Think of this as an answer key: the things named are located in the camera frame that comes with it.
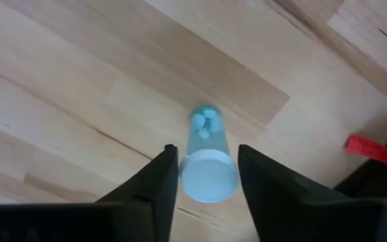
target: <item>red strap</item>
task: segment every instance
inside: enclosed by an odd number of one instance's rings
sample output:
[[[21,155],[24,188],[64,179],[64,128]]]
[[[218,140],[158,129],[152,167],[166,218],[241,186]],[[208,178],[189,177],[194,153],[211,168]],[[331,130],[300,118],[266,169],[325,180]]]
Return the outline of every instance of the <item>red strap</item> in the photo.
[[[375,141],[362,138],[358,135],[350,136],[346,151],[387,164],[387,148]]]

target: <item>wooden floor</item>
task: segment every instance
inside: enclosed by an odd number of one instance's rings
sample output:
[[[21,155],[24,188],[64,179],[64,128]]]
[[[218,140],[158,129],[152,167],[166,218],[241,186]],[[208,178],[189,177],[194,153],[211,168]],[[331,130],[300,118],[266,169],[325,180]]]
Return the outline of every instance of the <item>wooden floor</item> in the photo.
[[[92,202],[221,109],[246,143],[334,186],[387,142],[385,0],[0,0],[0,203]],[[243,191],[181,189],[172,241],[256,241]]]

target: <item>black object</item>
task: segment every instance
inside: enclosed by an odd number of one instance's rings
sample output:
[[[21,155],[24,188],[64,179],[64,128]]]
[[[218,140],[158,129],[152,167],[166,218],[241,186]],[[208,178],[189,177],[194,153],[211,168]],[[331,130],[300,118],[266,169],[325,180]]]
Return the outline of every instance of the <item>black object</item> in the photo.
[[[354,198],[387,197],[387,165],[370,159],[335,189]]]
[[[0,206],[0,241],[168,241],[177,147],[165,150],[95,204]]]
[[[239,169],[261,241],[387,241],[387,199],[349,198],[247,145]]]

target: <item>translucent blue bottle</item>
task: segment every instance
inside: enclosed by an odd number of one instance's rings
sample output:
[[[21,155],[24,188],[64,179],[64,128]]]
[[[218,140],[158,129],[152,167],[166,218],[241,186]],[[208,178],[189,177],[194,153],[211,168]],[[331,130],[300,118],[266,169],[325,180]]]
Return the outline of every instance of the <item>translucent blue bottle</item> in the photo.
[[[220,202],[236,190],[237,167],[229,154],[223,118],[217,108],[202,106],[193,111],[187,155],[180,171],[183,190],[198,202]]]

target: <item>white bottle cap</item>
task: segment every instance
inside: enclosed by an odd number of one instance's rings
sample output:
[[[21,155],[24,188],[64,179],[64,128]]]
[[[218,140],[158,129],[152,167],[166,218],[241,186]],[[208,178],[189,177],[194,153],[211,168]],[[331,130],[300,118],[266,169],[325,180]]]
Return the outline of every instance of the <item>white bottle cap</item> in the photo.
[[[203,149],[186,156],[180,166],[184,192],[198,202],[221,202],[239,184],[237,167],[222,151]]]

